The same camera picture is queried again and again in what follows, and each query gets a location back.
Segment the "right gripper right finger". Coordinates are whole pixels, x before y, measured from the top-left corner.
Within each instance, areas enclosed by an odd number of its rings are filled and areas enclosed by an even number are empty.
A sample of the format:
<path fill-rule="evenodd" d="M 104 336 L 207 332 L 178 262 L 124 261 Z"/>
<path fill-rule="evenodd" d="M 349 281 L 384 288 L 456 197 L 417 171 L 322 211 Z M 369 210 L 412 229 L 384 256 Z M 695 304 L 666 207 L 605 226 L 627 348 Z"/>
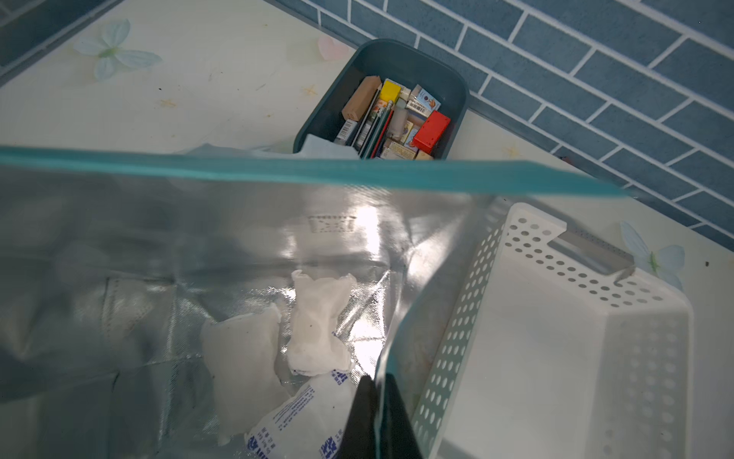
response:
<path fill-rule="evenodd" d="M 392 374 L 386 374 L 378 389 L 380 402 L 376 420 L 377 457 L 421 459 L 422 454 L 396 378 Z"/>

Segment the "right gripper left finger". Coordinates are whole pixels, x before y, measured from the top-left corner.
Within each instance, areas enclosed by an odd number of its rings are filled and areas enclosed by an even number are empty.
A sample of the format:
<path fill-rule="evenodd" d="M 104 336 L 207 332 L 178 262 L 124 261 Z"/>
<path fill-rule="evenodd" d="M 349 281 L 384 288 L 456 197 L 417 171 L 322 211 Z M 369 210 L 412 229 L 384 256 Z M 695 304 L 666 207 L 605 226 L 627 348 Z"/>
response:
<path fill-rule="evenodd" d="M 336 459 L 375 459 L 377 440 L 375 419 L 378 412 L 378 390 L 370 376 L 363 376 L 336 454 Z"/>

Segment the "white ice pack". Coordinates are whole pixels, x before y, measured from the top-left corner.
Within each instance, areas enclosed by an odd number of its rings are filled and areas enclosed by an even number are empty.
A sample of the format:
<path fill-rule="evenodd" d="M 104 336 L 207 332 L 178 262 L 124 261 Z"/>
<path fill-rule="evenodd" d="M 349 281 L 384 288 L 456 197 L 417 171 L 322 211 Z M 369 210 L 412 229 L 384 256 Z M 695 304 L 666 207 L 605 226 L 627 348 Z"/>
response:
<path fill-rule="evenodd" d="M 271 304 L 259 313 L 207 321 L 200 340 L 219 421 L 218 444 L 249 432 L 284 404 L 289 392 L 275 372 L 281 314 Z"/>
<path fill-rule="evenodd" d="M 296 306 L 291 313 L 291 338 L 287 363 L 296 375 L 315 377 L 333 370 L 347 372 L 352 357 L 338 338 L 338 318 L 348 306 L 357 286 L 353 275 L 313 279 L 297 270 L 292 273 Z"/>
<path fill-rule="evenodd" d="M 254 458 L 335 458 L 357 386 L 338 371 L 311 378 L 245 435 Z"/>

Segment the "teal insulated delivery bag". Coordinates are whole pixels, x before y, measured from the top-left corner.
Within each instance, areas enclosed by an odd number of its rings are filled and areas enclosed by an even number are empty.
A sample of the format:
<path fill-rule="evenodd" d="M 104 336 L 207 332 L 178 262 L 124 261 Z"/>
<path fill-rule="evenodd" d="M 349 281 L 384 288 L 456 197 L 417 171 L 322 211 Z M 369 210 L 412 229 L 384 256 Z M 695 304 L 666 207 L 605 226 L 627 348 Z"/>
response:
<path fill-rule="evenodd" d="M 501 200 L 616 196 L 525 162 L 351 160 L 298 154 L 1 150 L 1 454 L 5 458 L 242 458 L 218 444 L 200 334 L 280 314 L 292 273 L 353 275 L 338 318 L 347 375 L 392 374 L 408 416 L 472 254 Z"/>

